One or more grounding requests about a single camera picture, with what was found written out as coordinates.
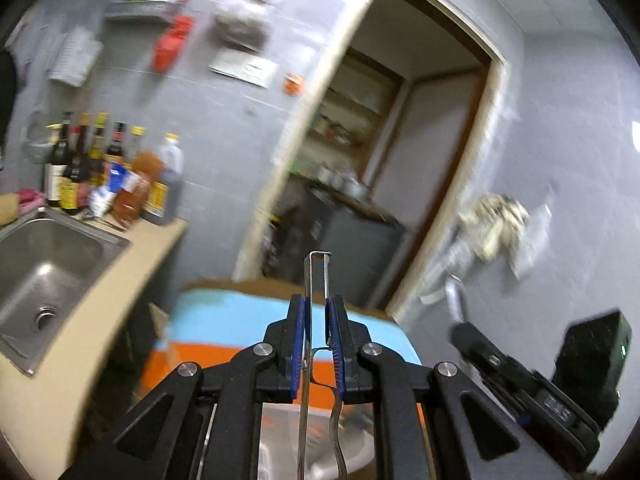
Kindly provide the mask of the white plastic utensil basket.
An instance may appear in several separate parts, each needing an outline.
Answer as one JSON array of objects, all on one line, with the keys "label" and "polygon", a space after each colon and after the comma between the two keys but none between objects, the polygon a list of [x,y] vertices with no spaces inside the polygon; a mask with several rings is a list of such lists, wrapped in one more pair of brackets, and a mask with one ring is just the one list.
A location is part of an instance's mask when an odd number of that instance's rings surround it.
[{"label": "white plastic utensil basket", "polygon": [[[265,404],[260,427],[258,479],[296,479],[298,405]],[[374,439],[364,422],[340,422],[338,437],[349,474],[374,461]],[[306,445],[306,479],[337,479],[330,441],[330,412],[310,408]]]}]

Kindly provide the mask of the grey cabinet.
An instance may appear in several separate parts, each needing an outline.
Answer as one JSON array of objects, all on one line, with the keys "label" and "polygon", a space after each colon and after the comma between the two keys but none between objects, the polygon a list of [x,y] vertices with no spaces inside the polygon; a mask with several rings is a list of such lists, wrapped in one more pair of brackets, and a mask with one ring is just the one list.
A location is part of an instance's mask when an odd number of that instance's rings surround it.
[{"label": "grey cabinet", "polygon": [[304,282],[304,259],[310,252],[331,254],[330,291],[363,308],[382,281],[406,232],[393,217],[364,214],[318,186],[303,192],[285,231],[273,276]]}]

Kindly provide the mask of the striped blue orange brown towel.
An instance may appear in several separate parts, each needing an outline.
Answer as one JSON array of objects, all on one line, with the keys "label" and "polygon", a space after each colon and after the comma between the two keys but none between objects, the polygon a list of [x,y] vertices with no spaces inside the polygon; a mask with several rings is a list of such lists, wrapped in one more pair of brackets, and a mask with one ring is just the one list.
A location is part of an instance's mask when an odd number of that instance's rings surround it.
[{"label": "striped blue orange brown towel", "polygon": [[[262,341],[253,341],[226,362],[209,367],[182,360],[157,385],[141,407],[149,411],[163,399],[174,400],[160,445],[145,478],[256,479],[260,425],[265,404],[298,405],[288,400],[279,370],[282,327],[290,298],[280,316],[268,323]],[[374,462],[380,479],[431,478],[418,405],[428,370],[407,358],[392,342],[370,331],[347,311],[357,350],[359,390],[344,394],[343,406],[370,408]]]}]

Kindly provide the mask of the metal pot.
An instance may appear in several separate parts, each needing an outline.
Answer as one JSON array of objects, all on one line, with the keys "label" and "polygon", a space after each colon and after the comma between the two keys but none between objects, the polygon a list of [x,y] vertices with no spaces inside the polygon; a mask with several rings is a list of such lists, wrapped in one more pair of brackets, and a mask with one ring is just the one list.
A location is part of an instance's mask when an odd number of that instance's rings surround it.
[{"label": "metal pot", "polygon": [[365,202],[369,199],[370,188],[356,178],[345,178],[342,182],[340,192],[352,200]]}]

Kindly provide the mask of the hanging white mesh bag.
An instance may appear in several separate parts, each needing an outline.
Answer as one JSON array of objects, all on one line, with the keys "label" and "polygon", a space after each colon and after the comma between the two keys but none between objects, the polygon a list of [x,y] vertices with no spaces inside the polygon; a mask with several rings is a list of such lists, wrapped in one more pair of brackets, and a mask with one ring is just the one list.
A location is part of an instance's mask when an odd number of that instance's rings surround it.
[{"label": "hanging white mesh bag", "polygon": [[529,214],[518,233],[510,255],[510,269],[518,281],[533,271],[549,245],[554,199],[555,188],[550,183],[544,201]]}]

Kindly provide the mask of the large vinegar jug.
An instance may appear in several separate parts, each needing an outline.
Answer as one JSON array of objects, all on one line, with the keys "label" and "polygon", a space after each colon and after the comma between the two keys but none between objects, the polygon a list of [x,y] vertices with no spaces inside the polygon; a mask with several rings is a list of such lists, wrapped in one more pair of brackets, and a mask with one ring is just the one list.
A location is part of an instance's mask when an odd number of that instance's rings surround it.
[{"label": "large vinegar jug", "polygon": [[178,134],[166,133],[154,155],[163,163],[163,168],[142,208],[142,217],[162,226],[175,218],[183,182],[184,155]]}]

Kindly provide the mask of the orange spice packet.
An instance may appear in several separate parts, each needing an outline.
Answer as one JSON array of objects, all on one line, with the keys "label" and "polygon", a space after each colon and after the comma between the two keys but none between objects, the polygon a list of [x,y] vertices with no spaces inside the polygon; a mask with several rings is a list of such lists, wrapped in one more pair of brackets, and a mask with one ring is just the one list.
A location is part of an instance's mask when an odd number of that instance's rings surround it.
[{"label": "orange spice packet", "polygon": [[123,228],[128,229],[139,219],[142,206],[163,168],[164,163],[154,153],[138,154],[122,181],[111,209],[112,216]]}]

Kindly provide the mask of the stainless steel sink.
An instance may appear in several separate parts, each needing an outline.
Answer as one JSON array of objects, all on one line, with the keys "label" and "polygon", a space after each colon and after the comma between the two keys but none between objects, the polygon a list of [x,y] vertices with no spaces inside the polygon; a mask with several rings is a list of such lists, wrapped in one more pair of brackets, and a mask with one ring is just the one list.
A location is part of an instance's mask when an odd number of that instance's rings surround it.
[{"label": "stainless steel sink", "polygon": [[128,245],[49,207],[2,229],[1,353],[35,375],[82,297]]}]

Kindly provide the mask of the dark soy sauce bottle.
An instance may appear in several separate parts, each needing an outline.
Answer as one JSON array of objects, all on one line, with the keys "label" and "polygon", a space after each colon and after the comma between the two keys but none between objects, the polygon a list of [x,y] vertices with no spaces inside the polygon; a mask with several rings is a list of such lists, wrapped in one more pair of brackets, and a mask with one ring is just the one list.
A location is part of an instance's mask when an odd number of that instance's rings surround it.
[{"label": "dark soy sauce bottle", "polygon": [[82,113],[79,119],[77,139],[72,158],[63,172],[60,208],[66,214],[78,214],[88,204],[90,168],[86,155],[86,140],[89,124],[90,114]]}]

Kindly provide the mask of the red plastic bag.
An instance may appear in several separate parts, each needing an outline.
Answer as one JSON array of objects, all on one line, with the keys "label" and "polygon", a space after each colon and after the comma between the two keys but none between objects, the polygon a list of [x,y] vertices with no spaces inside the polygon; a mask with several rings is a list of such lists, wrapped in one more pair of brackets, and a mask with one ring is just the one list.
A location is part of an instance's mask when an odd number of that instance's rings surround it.
[{"label": "red plastic bag", "polygon": [[168,29],[155,41],[152,55],[153,70],[163,74],[171,68],[182,52],[186,38],[188,38],[193,26],[192,16],[179,14],[175,17]]}]

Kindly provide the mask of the hanging clear bag of goods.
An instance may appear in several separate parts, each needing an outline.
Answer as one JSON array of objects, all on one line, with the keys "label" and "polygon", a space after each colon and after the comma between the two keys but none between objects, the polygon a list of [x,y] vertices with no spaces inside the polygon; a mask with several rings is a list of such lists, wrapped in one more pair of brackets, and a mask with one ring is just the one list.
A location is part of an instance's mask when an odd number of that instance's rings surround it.
[{"label": "hanging clear bag of goods", "polygon": [[220,0],[214,31],[228,46],[260,52],[273,32],[273,15],[286,0]]}]

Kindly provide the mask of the metal strainer ladle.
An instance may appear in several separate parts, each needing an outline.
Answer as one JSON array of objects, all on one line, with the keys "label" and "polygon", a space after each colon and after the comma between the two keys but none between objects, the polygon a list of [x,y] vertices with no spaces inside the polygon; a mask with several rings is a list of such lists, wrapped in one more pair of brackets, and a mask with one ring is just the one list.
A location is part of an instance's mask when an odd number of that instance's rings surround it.
[{"label": "metal strainer ladle", "polygon": [[52,150],[48,125],[49,115],[43,110],[35,110],[29,115],[23,129],[22,151],[34,164],[44,164]]}]

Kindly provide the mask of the white wall socket panel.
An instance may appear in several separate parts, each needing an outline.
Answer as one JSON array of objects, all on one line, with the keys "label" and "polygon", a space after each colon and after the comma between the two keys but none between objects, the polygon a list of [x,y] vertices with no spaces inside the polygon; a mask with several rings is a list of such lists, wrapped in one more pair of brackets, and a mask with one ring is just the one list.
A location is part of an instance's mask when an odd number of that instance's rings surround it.
[{"label": "white wall socket panel", "polygon": [[244,51],[221,48],[215,53],[208,68],[215,74],[268,89],[279,64]]}]

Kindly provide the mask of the grey wall shelf rack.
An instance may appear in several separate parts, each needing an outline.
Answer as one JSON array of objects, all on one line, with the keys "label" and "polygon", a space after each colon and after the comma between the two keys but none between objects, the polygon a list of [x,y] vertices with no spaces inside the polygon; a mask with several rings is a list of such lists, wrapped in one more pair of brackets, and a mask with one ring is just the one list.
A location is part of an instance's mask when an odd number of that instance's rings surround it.
[{"label": "grey wall shelf rack", "polygon": [[161,1],[121,1],[110,3],[104,12],[107,21],[170,23],[180,11],[178,3]]}]

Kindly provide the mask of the white wall holder box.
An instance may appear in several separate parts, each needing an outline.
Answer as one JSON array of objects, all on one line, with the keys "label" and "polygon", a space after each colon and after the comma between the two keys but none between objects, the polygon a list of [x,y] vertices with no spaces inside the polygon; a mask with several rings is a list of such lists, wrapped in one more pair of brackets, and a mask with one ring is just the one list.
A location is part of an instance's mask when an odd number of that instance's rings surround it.
[{"label": "white wall holder box", "polygon": [[96,65],[103,44],[84,26],[75,26],[62,36],[48,78],[73,88],[81,88]]}]

